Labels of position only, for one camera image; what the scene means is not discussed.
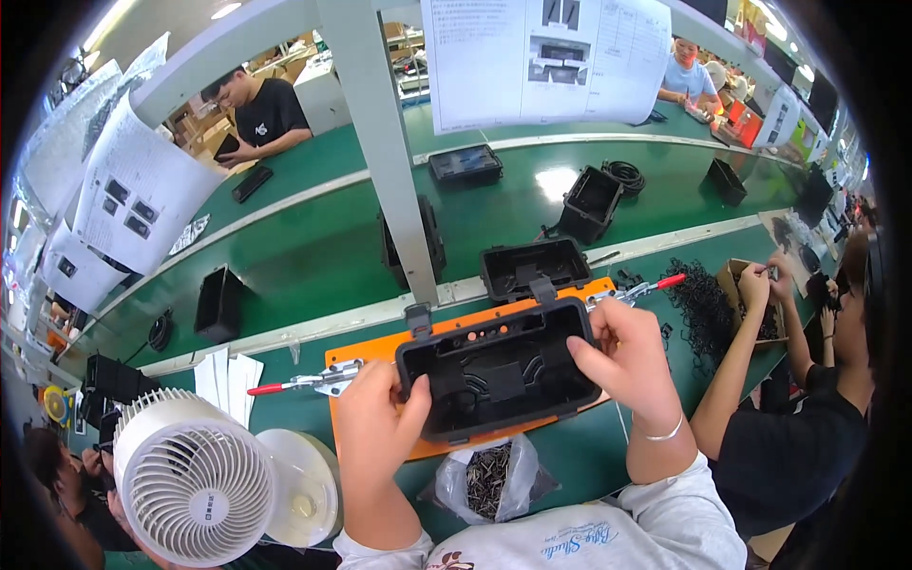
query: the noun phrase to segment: white t-shirt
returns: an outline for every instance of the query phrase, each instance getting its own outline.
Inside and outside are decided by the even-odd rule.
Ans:
[[[396,551],[367,548],[343,530],[338,570],[743,568],[747,548],[699,453],[682,474],[630,485],[621,509],[594,502],[511,523],[471,526],[436,547],[427,533]]]
[[[716,94],[716,88],[712,85],[710,73],[704,66],[694,60],[690,69],[685,69],[678,63],[673,53],[668,55],[668,67],[665,69],[665,79],[662,80],[662,88],[675,93],[687,93],[689,90],[690,102],[694,105],[697,104],[700,93],[706,93],[707,95]]]
[[[734,87],[731,88],[731,94],[738,100],[743,102],[747,98],[747,79],[744,76],[735,76],[735,79],[732,81]]]

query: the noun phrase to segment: woman in light blue shirt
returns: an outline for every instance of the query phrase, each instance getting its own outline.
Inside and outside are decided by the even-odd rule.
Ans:
[[[674,101],[680,106],[697,105],[700,93],[706,94],[703,110],[715,112],[722,106],[712,78],[706,68],[697,63],[697,52],[700,47],[683,37],[675,39],[675,50],[668,56],[668,68],[665,79],[658,90],[658,98],[663,101]]]

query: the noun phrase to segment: desk fan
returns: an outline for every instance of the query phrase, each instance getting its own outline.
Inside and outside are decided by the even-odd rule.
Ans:
[[[155,390],[122,412],[114,480],[124,512],[137,537],[169,562],[224,565],[266,533],[309,546],[341,526],[336,458],[306,436],[268,430],[255,438],[182,389]],[[316,451],[302,452],[308,444]]]

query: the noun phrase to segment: black t-shirt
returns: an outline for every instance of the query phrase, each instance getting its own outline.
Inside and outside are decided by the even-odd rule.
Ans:
[[[867,422],[836,391],[838,377],[838,368],[815,364],[807,372],[808,395],[779,413],[732,414],[711,467],[742,536],[800,521],[852,470],[865,446]]]
[[[86,508],[76,515],[76,522],[88,529],[98,541],[101,550],[108,552],[136,552],[140,550],[133,539],[122,529],[100,497],[102,490],[99,480],[89,477],[85,469],[82,478],[82,492],[86,495]]]
[[[292,129],[309,129],[295,88],[284,79],[263,82],[254,100],[234,111],[237,133],[245,142],[262,147]]]

